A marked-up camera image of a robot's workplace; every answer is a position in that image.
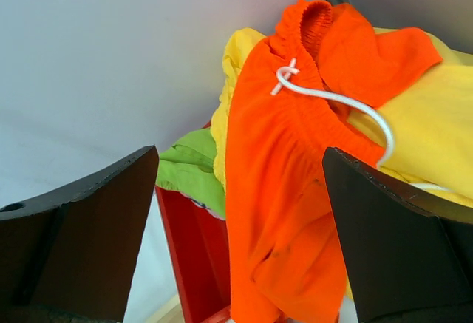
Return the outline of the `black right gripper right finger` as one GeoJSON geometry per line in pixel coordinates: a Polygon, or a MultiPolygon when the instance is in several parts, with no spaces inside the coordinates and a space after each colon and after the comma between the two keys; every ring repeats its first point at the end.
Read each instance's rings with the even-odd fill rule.
{"type": "Polygon", "coordinates": [[[360,322],[472,320],[472,210],[328,148],[324,177],[360,322]]]}

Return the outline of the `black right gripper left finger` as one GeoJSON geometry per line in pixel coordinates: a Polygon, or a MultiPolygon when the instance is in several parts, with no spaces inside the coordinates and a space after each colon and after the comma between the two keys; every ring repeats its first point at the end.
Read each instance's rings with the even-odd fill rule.
{"type": "Polygon", "coordinates": [[[120,322],[154,193],[145,146],[1,209],[3,322],[120,322]]]}

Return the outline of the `yellow shorts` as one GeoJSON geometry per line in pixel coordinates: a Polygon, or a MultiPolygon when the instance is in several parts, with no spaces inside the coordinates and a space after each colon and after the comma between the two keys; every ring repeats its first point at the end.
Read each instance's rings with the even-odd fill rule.
{"type": "MultiPolygon", "coordinates": [[[[404,182],[436,185],[436,194],[472,205],[472,63],[461,60],[438,38],[426,33],[438,54],[413,85],[378,108],[327,90],[307,89],[291,82],[293,64],[277,70],[277,88],[321,98],[349,109],[347,122],[384,150],[373,165],[404,182]]],[[[226,74],[221,104],[212,119],[217,143],[215,173],[225,184],[225,155],[232,97],[253,48],[267,36],[252,30],[235,32],[222,61],[226,74]]]]}

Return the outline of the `lime green shorts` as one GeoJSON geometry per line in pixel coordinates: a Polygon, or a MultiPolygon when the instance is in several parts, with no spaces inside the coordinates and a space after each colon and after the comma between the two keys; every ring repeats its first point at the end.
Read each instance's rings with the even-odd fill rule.
{"type": "Polygon", "coordinates": [[[209,128],[189,132],[159,154],[156,185],[225,219],[225,192],[214,175],[217,149],[209,128]]]}

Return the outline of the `orange shorts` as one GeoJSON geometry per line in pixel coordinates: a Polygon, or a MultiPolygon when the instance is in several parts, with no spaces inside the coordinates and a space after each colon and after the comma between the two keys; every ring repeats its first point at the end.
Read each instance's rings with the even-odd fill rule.
{"type": "Polygon", "coordinates": [[[232,97],[225,155],[231,318],[334,322],[347,274],[324,181],[326,148],[370,165],[382,147],[349,125],[349,109],[277,88],[292,83],[378,108],[441,62],[417,28],[377,33],[349,4],[298,0],[247,57],[232,97]]]}

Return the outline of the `wooden clothes rack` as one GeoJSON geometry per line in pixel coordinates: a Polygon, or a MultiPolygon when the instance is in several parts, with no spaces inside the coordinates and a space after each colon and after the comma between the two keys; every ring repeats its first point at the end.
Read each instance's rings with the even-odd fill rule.
{"type": "Polygon", "coordinates": [[[183,308],[178,294],[145,320],[145,323],[184,323],[183,308]]]}

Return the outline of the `red plastic tray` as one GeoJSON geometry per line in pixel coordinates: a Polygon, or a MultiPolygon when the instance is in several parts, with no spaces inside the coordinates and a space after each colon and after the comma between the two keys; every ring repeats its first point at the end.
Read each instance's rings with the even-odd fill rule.
{"type": "Polygon", "coordinates": [[[156,187],[186,322],[229,322],[230,265],[225,219],[176,191],[156,187]]]}

